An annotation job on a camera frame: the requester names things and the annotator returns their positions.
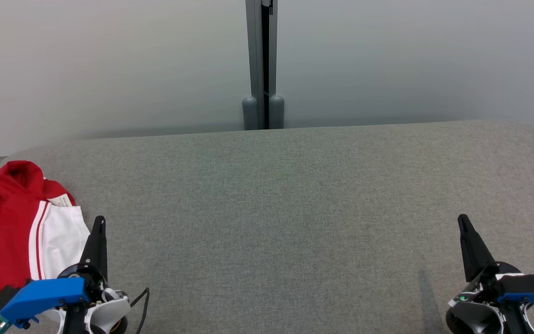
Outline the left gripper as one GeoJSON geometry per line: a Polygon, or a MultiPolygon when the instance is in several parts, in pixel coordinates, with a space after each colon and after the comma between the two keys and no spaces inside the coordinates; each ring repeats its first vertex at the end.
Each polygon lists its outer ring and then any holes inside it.
{"type": "Polygon", "coordinates": [[[76,302],[62,302],[60,334],[123,334],[127,314],[131,311],[129,297],[123,290],[114,290],[107,282],[108,258],[106,219],[95,217],[91,233],[81,254],[80,263],[58,275],[59,278],[80,278],[83,291],[76,302]]]}

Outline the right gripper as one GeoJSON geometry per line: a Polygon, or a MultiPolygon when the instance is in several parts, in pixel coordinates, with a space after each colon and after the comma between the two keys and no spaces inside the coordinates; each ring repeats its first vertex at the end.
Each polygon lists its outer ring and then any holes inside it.
{"type": "Polygon", "coordinates": [[[534,334],[529,302],[509,302],[495,287],[500,279],[523,276],[514,266],[496,262],[466,214],[458,216],[465,280],[449,300],[445,322],[453,334],[534,334]]]}

